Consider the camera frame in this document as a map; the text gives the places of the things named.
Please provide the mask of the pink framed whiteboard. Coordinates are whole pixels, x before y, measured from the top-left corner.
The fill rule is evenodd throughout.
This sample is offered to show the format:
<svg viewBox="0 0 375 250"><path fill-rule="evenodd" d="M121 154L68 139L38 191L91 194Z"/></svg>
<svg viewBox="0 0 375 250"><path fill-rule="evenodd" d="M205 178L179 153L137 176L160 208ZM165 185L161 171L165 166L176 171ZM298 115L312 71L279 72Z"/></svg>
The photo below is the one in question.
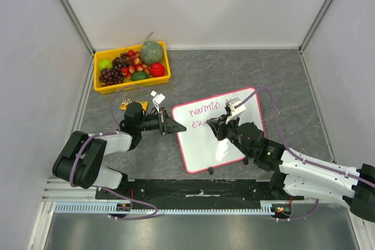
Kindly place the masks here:
<svg viewBox="0 0 375 250"><path fill-rule="evenodd" d="M254 91L254 87L248 87L173 107L172 118L186 127L186 131L178 133L178 141L188 173L244 159L229 140L218 141L206 121L225 114L227 102L236 98L242 101Z"/></svg>

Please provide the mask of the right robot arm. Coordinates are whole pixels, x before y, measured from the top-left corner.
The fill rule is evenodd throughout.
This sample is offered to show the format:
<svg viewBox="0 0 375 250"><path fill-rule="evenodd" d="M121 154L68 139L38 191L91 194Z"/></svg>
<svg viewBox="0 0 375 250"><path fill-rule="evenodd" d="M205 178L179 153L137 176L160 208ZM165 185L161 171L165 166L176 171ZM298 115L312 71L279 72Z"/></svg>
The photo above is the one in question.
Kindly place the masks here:
<svg viewBox="0 0 375 250"><path fill-rule="evenodd" d="M374 166L350 167L315 159L266 138L254 123L239 121L222 115L206 123L218 141L229 141L260 169L274 173L268 185L272 198L329 201L374 222Z"/></svg>

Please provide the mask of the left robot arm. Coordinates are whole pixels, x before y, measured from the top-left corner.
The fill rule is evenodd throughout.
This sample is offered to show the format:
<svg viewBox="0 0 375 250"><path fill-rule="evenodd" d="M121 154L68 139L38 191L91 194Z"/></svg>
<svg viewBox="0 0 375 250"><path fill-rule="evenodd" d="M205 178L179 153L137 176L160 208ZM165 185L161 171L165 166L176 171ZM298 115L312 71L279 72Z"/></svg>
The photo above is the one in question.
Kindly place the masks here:
<svg viewBox="0 0 375 250"><path fill-rule="evenodd" d="M52 173L72 187L108 187L116 199L128 194L124 175L102 166L104 156L135 149L144 131L158 131L161 135L186 131L186 127L172 119L164 108L157 114L146 114L142 105L132 102L124 112L120 130L90 135L74 131L56 159Z"/></svg>

